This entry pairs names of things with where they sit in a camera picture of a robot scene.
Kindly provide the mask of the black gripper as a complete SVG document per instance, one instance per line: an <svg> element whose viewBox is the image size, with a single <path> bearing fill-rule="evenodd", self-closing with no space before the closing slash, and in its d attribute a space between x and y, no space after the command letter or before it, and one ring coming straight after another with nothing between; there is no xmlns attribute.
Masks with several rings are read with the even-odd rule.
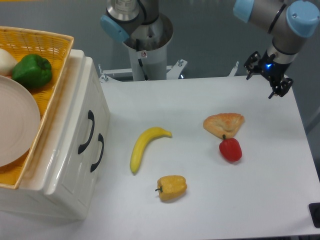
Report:
<svg viewBox="0 0 320 240"><path fill-rule="evenodd" d="M254 74L261 74L269 81L272 88L268 99L271 99L273 96L283 97L288 93L294 83L291 78L284 77L290 63L268 62L269 57L267 51L262 58L258 51L253 52L243 65L247 71L246 80L249 80Z"/></svg>

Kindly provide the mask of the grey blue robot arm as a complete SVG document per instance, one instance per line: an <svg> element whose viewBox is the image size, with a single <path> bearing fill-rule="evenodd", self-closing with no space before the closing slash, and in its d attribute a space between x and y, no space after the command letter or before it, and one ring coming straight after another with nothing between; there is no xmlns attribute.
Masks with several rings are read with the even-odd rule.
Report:
<svg viewBox="0 0 320 240"><path fill-rule="evenodd" d="M290 5L280 0L238 0L233 14L272 35L272 44L263 55L252 53L244 63L247 75L263 76L271 96L285 96L293 80L285 73L320 22L320 11L311 2L297 0ZM135 81L165 80L167 45L173 25L159 11L156 0L109 0L100 18L102 29L129 52Z"/></svg>

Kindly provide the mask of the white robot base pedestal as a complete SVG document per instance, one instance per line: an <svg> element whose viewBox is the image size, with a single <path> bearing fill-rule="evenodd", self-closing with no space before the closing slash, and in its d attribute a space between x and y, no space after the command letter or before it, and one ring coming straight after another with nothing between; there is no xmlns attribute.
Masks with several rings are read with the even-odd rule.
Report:
<svg viewBox="0 0 320 240"><path fill-rule="evenodd" d="M173 37L173 24L160 13L151 24L140 25L124 42L128 49L134 81L167 78L167 46Z"/></svg>

